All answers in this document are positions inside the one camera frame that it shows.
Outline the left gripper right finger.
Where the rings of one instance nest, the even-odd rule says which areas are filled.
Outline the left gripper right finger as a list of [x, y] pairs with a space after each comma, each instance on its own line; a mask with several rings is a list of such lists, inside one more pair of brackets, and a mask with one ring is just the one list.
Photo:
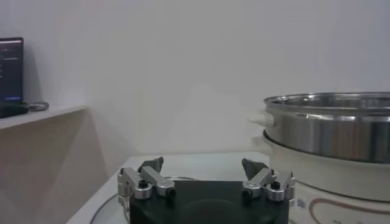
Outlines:
[[241, 160], [247, 181], [243, 182], [242, 197], [252, 201], [265, 196], [270, 201], [293, 201], [296, 179], [292, 172], [277, 172], [265, 163], [246, 158]]

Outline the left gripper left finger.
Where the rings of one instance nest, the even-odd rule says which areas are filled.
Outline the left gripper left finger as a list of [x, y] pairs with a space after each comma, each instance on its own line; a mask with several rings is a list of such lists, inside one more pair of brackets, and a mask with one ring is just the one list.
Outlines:
[[122, 198], [133, 196], [138, 200], [148, 200], [155, 189], [162, 197], [175, 197], [175, 182], [160, 174], [163, 163], [164, 159], [161, 156], [144, 161], [138, 169], [121, 168], [117, 176], [118, 196]]

